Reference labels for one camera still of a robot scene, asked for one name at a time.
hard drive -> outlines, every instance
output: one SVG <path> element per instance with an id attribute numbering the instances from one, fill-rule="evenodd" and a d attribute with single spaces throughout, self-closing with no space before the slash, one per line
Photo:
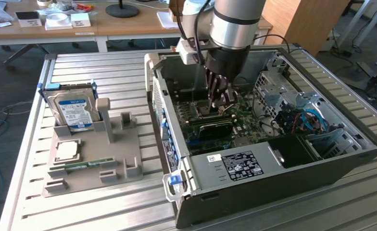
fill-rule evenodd
<path id="1" fill-rule="evenodd" d="M 68 125 L 72 132 L 93 129 L 93 122 L 101 120 L 96 109 L 96 84 L 48 84 L 42 90 L 57 125 Z"/>

floor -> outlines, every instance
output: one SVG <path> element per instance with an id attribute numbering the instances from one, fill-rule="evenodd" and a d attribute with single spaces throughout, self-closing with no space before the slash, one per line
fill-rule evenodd
<path id="1" fill-rule="evenodd" d="M 350 13 L 346 17 L 342 17 L 336 26 L 336 32 L 342 32 L 346 27 L 353 14 Z M 344 44 L 340 49 L 349 50 L 350 39 L 354 37 L 360 27 L 365 24 L 365 20 L 358 23 L 358 26 L 353 30 L 350 36 L 346 39 L 346 44 Z M 176 39 L 165 39 L 166 46 L 176 45 Z M 116 50 L 146 50 L 154 49 L 154 47 L 161 48 L 158 40 L 141 39 L 136 40 L 136 46 L 129 47 L 128 41 L 113 41 L 110 42 L 110 51 Z M 16 51 L 21 46 L 10 46 L 12 50 Z M 81 42 L 80 48 L 72 47 L 70 43 L 62 43 L 58 45 L 44 45 L 50 53 L 78 53 L 78 52 L 97 52 L 97 46 L 94 42 Z M 354 61 L 364 61 L 368 65 L 377 70 L 377 66 L 373 64 L 377 60 L 377 27 L 373 29 L 370 36 L 366 38 L 361 45 L 362 54 L 353 53 L 349 58 Z M 21 58 L 18 58 L 13 65 L 17 70 L 14 72 L 8 72 L 4 69 L 2 60 L 8 58 L 10 52 L 5 52 L 0 48 L 0 109 L 5 105 L 14 104 L 17 102 L 29 101 L 33 99 L 38 74 L 42 66 L 44 55 L 38 50 L 29 51 Z M 349 65 L 342 59 L 334 58 L 329 53 L 322 52 L 317 55 L 317 59 L 329 68 L 330 71 L 336 71 Z M 341 78 L 352 77 L 362 78 L 364 73 L 357 72 L 357 68 L 353 66 L 337 72 L 337 76 Z M 29 109 L 29 104 L 18 106 L 12 112 L 21 112 Z M 0 119 L 5 119 L 4 114 L 0 114 Z M 0 215 L 2 210 L 2 202 L 6 196 L 6 189 L 10 183 L 10 178 L 14 169 L 16 158 L 20 149 L 20 143 L 24 135 L 24 130 L 26 126 L 28 114 L 10 115 L 8 116 L 9 128 L 4 135 L 0 136 L 0 170 L 4 179 L 4 191 L 0 195 Z"/>

silver cylinder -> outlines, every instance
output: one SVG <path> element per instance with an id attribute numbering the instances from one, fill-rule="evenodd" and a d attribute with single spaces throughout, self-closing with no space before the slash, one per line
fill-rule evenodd
<path id="1" fill-rule="evenodd" d="M 265 0 L 216 0 L 214 9 L 226 17 L 253 20 L 261 17 Z"/>
<path id="2" fill-rule="evenodd" d="M 209 35 L 218 46 L 233 50 L 242 49 L 252 44 L 256 31 L 257 23 L 234 24 L 213 15 Z"/>

